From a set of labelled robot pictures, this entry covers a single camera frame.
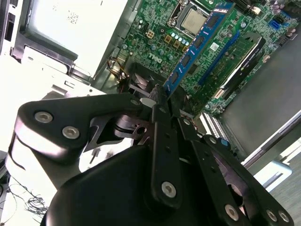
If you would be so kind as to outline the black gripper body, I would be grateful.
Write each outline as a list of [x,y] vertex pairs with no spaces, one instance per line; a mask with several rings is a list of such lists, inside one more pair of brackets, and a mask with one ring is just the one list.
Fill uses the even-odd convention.
[[221,226],[200,168],[176,150],[135,146],[71,178],[55,194],[47,226]]

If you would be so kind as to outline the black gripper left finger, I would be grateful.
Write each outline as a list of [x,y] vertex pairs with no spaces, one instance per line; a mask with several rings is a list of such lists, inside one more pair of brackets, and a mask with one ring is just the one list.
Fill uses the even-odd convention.
[[57,98],[23,104],[12,142],[19,142],[54,162],[76,162],[100,144],[131,137],[138,143],[121,156],[81,173],[63,187],[72,200],[91,201],[138,195],[177,209],[182,202],[177,134],[166,100],[154,92],[155,104],[142,104],[129,93]]

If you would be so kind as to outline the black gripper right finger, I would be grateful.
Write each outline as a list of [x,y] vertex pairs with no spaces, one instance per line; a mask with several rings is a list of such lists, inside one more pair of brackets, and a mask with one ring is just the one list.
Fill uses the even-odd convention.
[[186,118],[178,118],[191,164],[201,174],[212,204],[214,226],[292,226],[293,219],[239,163],[220,138],[199,137]]

